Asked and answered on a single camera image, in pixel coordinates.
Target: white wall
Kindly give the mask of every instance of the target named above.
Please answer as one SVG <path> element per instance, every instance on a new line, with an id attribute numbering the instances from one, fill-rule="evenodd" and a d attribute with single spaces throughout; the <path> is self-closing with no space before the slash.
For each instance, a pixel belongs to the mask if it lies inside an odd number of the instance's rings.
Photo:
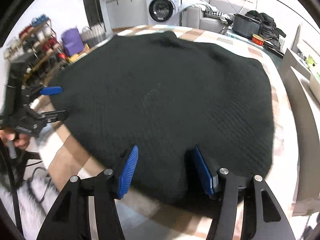
<path id="1" fill-rule="evenodd" d="M 11 38 L 18 36 L 19 32 L 29 25 L 33 17 L 38 17 L 43 13 L 52 20 L 52 28 L 57 33 L 58 39 L 68 28 L 76 26 L 81 31 L 84 26 L 88 26 L 83 0 L 35 0 L 11 30 L 4 47 L 0 48 L 0 108 L 4 101 L 4 87 L 9 68 L 9 62 L 3 59 L 3 49 L 6 48 Z"/>
<path id="2" fill-rule="evenodd" d="M 239 6 L 243 5 L 243 0 L 229 0 Z M 307 12 L 307 10 L 300 4 L 298 0 L 279 0 L 285 5 L 293 8 L 296 12 L 278 2 L 277 0 L 256 0 L 256 10 L 264 12 L 274 18 L 278 28 L 282 29 L 287 35 L 285 38 L 284 49 L 290 48 L 295 37 L 299 24 L 302 24 L 302 38 L 307 40 L 310 45 L 320 50 L 320 45 L 317 40 L 320 39 L 319 27 Z"/>

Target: shelf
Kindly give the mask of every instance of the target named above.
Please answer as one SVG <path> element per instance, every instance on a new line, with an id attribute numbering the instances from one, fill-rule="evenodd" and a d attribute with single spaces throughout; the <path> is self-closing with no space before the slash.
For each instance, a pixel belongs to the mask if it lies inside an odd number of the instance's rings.
<path id="1" fill-rule="evenodd" d="M 44 21 L 43 23 L 41 23 L 39 26 L 37 26 L 36 28 L 34 28 L 34 29 L 33 29 L 30 33 L 28 33 L 28 35 L 25 36 L 22 40 L 20 40 L 20 41 L 19 41 L 19 45 L 18 45 L 15 49 L 13 49 L 13 50 L 10 49 L 10 56 L 12 56 L 12 54 L 13 54 L 14 52 L 16 52 L 17 49 L 22 46 L 23 42 L 24 42 L 28 37 L 30 37 L 32 34 L 36 33 L 37 31 L 39 31 L 39 30 L 40 30 L 44 25 L 46 25 L 49 21 L 50 21 L 49 26 L 50 26 L 50 28 L 51 28 L 51 20 L 50 20 L 50 18 L 49 18 L 49 19 L 47 19 L 46 21 Z"/>
<path id="2" fill-rule="evenodd" d="M 26 38 L 29 38 L 32 34 L 35 34 L 37 31 L 39 31 L 43 26 L 45 26 L 48 22 L 50 21 L 50 24 L 49 26 L 51 27 L 51 20 L 50 18 L 47 19 L 46 21 L 44 21 L 43 23 L 41 23 L 39 26 L 35 27 L 30 33 L 28 33 L 27 36 L 25 36 L 21 41 L 20 43 L 22 44 Z"/>
<path id="3" fill-rule="evenodd" d="M 46 41 L 48 41 L 48 40 L 51 39 L 51 38 L 55 38 L 55 37 L 51 34 L 50 37 L 46 37 L 42 42 L 40 42 L 40 44 L 39 44 L 38 46 L 33 47 L 33 48 L 34 48 L 36 51 L 39 50 L 39 49 L 41 49 L 41 46 L 42 46 L 43 44 L 45 44 Z"/>
<path id="4" fill-rule="evenodd" d="M 33 73 L 34 71 L 36 71 L 36 70 L 41 66 L 41 64 L 42 64 L 43 62 L 45 62 L 52 54 L 54 54 L 55 51 L 57 51 L 57 49 L 59 49 L 59 47 L 58 47 L 58 48 L 55 48 L 55 49 L 52 49 L 52 52 L 51 52 L 51 53 L 45 55 L 45 56 L 32 68 L 32 70 L 31 70 L 29 73 L 26 73 L 26 74 L 24 75 L 23 82 L 25 83 L 25 82 L 29 79 L 29 77 L 31 77 L 32 73 Z"/>
<path id="5" fill-rule="evenodd" d="M 56 63 L 56 65 L 47 73 L 46 77 L 42 80 L 42 83 L 44 86 L 47 86 L 51 80 L 51 78 L 53 77 L 52 74 L 58 70 L 62 64 L 66 63 L 65 60 L 62 60 L 58 63 Z"/>

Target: shoe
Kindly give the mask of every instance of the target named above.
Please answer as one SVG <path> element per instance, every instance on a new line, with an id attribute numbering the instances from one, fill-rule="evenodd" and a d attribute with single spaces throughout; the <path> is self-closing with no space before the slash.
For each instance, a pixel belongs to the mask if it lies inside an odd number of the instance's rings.
<path id="1" fill-rule="evenodd" d="M 50 26 L 44 27 L 42 31 L 45 37 L 50 37 L 52 34 L 52 30 Z"/>
<path id="2" fill-rule="evenodd" d="M 56 38 L 50 38 L 48 40 L 48 43 L 49 45 L 53 48 L 53 49 L 56 49 L 57 47 L 60 46 L 60 44 L 57 42 L 57 39 Z"/>
<path id="3" fill-rule="evenodd" d="M 26 39 L 22 44 L 23 50 L 25 52 L 32 52 L 32 38 Z"/>
<path id="4" fill-rule="evenodd" d="M 45 14 L 42 14 L 42 15 L 39 16 L 39 19 L 41 20 L 41 22 L 45 22 L 46 20 L 49 19 L 49 17 L 47 15 L 45 15 Z"/>
<path id="5" fill-rule="evenodd" d="M 20 57 L 20 53 L 18 51 L 16 51 L 13 55 L 11 55 L 9 57 L 9 61 L 14 61 L 15 59 L 17 59 L 18 57 Z"/>
<path id="6" fill-rule="evenodd" d="M 18 48 L 20 46 L 20 41 L 14 37 L 11 41 L 10 41 L 10 49 L 11 50 L 15 50 L 16 48 Z"/>
<path id="7" fill-rule="evenodd" d="M 10 57 L 10 49 L 6 48 L 3 52 L 3 58 L 8 59 Z"/>
<path id="8" fill-rule="evenodd" d="M 40 43 L 40 41 L 38 40 L 38 38 L 35 36 L 35 35 L 33 35 L 32 37 L 30 37 L 30 43 L 32 44 L 32 46 L 34 47 L 34 48 L 37 48 L 41 43 Z"/>
<path id="9" fill-rule="evenodd" d="M 52 68 L 51 68 L 51 65 L 50 65 L 49 62 L 47 62 L 47 61 L 43 62 L 42 68 L 44 69 L 44 71 L 45 71 L 46 73 L 49 73 L 49 71 L 52 69 Z"/>
<path id="10" fill-rule="evenodd" d="M 30 24 L 29 26 L 27 26 L 24 30 L 30 34 L 35 28 Z"/>
<path id="11" fill-rule="evenodd" d="M 47 75 L 47 73 L 44 71 L 43 68 L 40 68 L 40 69 L 38 70 L 38 76 L 39 76 L 39 78 L 40 78 L 41 80 L 43 80 L 46 75 Z"/>
<path id="12" fill-rule="evenodd" d="M 38 37 L 38 40 L 40 42 L 43 42 L 45 40 L 45 36 L 42 31 L 37 32 L 36 36 Z"/>
<path id="13" fill-rule="evenodd" d="M 53 50 L 49 46 L 48 42 L 46 42 L 45 44 L 42 45 L 42 49 L 47 55 L 53 52 Z"/>
<path id="14" fill-rule="evenodd" d="M 39 26 L 40 24 L 42 24 L 42 21 L 39 18 L 33 18 L 31 21 L 31 25 L 36 28 L 37 26 Z"/>
<path id="15" fill-rule="evenodd" d="M 22 32 L 19 33 L 19 39 L 23 40 L 26 36 L 28 36 L 28 33 L 26 30 L 23 30 Z"/>
<path id="16" fill-rule="evenodd" d="M 54 65 L 57 63 L 57 58 L 55 55 L 52 55 L 49 59 L 48 59 L 49 64 L 51 65 L 51 67 L 54 67 Z"/>
<path id="17" fill-rule="evenodd" d="M 17 50 L 17 53 L 18 53 L 19 57 L 21 57 L 24 54 L 23 47 L 19 47 Z"/>
<path id="18" fill-rule="evenodd" d="M 60 58 L 60 59 L 58 59 L 58 61 L 67 60 L 67 56 L 64 53 L 59 53 L 58 57 Z"/>

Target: cushion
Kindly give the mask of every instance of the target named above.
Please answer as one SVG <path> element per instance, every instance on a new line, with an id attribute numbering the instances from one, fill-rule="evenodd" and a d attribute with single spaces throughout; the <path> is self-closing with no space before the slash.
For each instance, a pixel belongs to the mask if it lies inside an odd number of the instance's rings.
<path id="1" fill-rule="evenodd" d="M 203 17 L 200 19 L 199 28 L 214 33 L 219 33 L 226 25 L 223 24 L 220 19 L 213 19 L 209 17 Z"/>

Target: fluffy white rug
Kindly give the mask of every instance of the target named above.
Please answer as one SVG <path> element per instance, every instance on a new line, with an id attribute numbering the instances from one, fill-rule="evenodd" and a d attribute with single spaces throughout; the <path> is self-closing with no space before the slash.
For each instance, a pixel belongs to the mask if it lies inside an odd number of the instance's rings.
<path id="1" fill-rule="evenodd" d="M 48 177 L 34 178 L 31 181 L 31 188 L 38 201 L 42 199 L 48 181 Z M 45 216 L 48 214 L 48 211 L 56 200 L 58 192 L 54 185 L 50 184 L 49 188 L 45 192 L 44 200 L 41 203 L 45 214 L 41 207 L 39 207 L 35 199 L 29 193 L 26 181 L 17 190 L 17 192 L 24 238 L 26 240 L 36 240 Z M 11 193 L 2 186 L 0 186 L 0 198 L 12 221 L 15 223 Z"/>

